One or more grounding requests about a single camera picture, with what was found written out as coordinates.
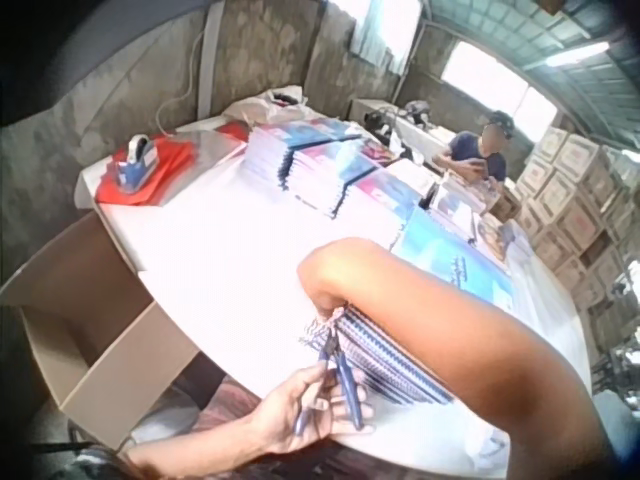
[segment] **ceiling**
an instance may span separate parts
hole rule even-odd
[[[423,0],[426,19],[491,51],[560,104],[595,139],[640,149],[640,55],[598,0],[567,0],[551,16],[532,0]],[[548,67],[549,56],[596,41],[608,52]]]

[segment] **blue tape dispenser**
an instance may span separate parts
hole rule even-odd
[[[158,149],[146,135],[134,135],[129,141],[127,159],[116,162],[116,183],[128,195],[138,192],[158,166]]]

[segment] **open cardboard box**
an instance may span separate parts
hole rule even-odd
[[[197,353],[95,212],[21,267],[0,303],[22,318],[60,410],[114,449]]]

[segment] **dark blue shirt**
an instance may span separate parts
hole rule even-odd
[[[451,140],[451,158],[458,162],[470,158],[484,158],[487,161],[489,176],[498,182],[504,182],[507,178],[507,161],[499,153],[492,153],[488,157],[480,155],[478,150],[478,135],[471,132],[460,132]]]

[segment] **white table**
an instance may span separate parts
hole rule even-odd
[[[240,162],[206,172],[162,208],[99,208],[167,314],[229,375],[264,396],[293,370],[315,362],[316,353],[297,341],[314,308],[299,285],[296,267],[313,248],[346,232],[287,194],[247,181],[239,174]],[[82,172],[79,206],[91,206],[86,193],[95,192],[105,168],[106,160]],[[529,308],[540,293],[526,268],[518,275],[524,282],[516,277],[514,282],[535,290],[520,299]],[[558,301],[565,301],[559,292]],[[521,320],[556,346],[590,384],[577,316],[555,315],[547,331],[531,312],[522,316],[531,317]],[[376,397],[373,402],[377,432],[336,440],[419,470],[478,475],[465,442],[478,437],[486,424],[463,404],[400,407]],[[483,476],[504,474],[499,468]]]

